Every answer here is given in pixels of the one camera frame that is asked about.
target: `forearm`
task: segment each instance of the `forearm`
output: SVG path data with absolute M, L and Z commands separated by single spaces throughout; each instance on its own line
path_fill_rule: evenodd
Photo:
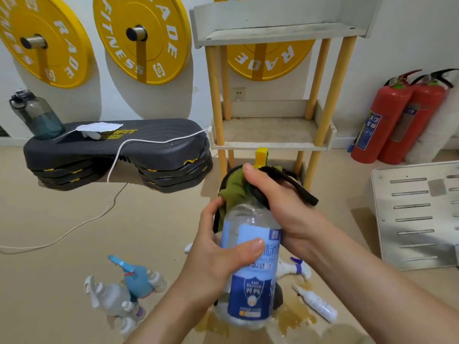
M 459 312 L 412 283 L 338 228 L 307 242 L 313 269 L 378 343 L 453 343 Z
M 174 284 L 126 344 L 179 344 L 203 315 Z

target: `fire extinguisher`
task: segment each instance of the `fire extinguisher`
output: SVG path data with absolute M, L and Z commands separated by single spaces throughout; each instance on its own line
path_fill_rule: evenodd
M 447 69 L 418 77 L 412 83 L 413 96 L 400 116 L 397 125 L 384 145 L 378 159 L 387 164 L 400 164 L 429 120 L 454 86 L 442 77 Z
M 394 77 L 378 91 L 358 137 L 348 150 L 355 161 L 365 164 L 376 161 L 411 98 L 412 87 L 408 82 L 408 76 L 419 71 L 422 70 Z

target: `black step platform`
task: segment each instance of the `black step platform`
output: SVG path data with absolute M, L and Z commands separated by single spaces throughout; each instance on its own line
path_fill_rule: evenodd
M 68 123 L 66 132 L 92 122 Z M 48 140 L 30 139 L 24 146 L 27 167 L 52 189 L 72 190 L 97 181 L 110 169 L 120 145 L 129 139 L 167 141 L 198 132 L 187 119 L 113 121 L 123 124 L 100 140 L 81 132 Z M 212 169 L 209 141 L 204 132 L 167 144 L 132 141 L 121 149 L 119 160 L 133 163 L 148 187 L 163 193 L 191 188 Z

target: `electrical outlet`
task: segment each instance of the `electrical outlet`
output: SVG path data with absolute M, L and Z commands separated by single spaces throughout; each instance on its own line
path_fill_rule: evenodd
M 247 88 L 231 88 L 229 90 L 229 96 L 231 101 L 245 101 L 246 100 Z

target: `metal plate with slots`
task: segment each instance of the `metal plate with slots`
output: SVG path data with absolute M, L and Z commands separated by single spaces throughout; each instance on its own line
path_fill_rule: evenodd
M 382 259 L 399 270 L 456 266 L 459 162 L 375 170 Z

